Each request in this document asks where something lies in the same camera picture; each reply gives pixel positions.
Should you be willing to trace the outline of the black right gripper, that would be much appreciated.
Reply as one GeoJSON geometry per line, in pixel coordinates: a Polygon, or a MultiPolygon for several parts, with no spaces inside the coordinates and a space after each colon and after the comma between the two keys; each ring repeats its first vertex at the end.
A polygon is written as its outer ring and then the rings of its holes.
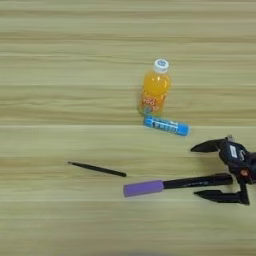
{"type": "MultiPolygon", "coordinates": [[[[195,145],[190,149],[190,151],[202,153],[217,152],[220,150],[221,143],[226,140],[227,138],[207,140],[195,145]]],[[[232,157],[234,159],[232,173],[235,175],[239,183],[240,190],[236,192],[202,190],[196,191],[195,195],[216,203],[250,204],[248,190],[245,184],[256,183],[256,152],[234,150],[232,152],[232,157]]]]}

